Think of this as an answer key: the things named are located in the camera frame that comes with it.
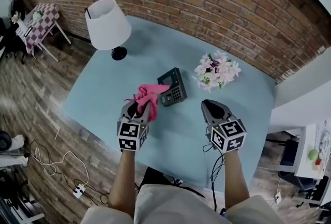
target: table lamp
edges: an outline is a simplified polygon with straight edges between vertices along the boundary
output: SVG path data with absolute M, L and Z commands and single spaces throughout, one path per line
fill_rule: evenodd
M 99 50 L 113 50 L 112 58 L 124 59 L 127 50 L 120 47 L 131 34 L 131 25 L 114 0 L 100 0 L 85 9 L 92 45 Z

